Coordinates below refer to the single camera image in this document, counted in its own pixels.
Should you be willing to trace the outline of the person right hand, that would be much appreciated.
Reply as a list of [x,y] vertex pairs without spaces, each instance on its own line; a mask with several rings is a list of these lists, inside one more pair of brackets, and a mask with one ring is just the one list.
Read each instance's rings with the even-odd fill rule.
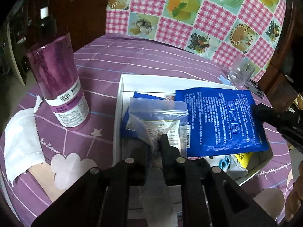
[[285,204],[285,219],[286,221],[290,221],[300,206],[302,205],[303,200],[303,161],[299,164],[298,171],[299,171],[299,177],[296,179],[293,189],[291,193],[288,195],[288,198],[286,199]]

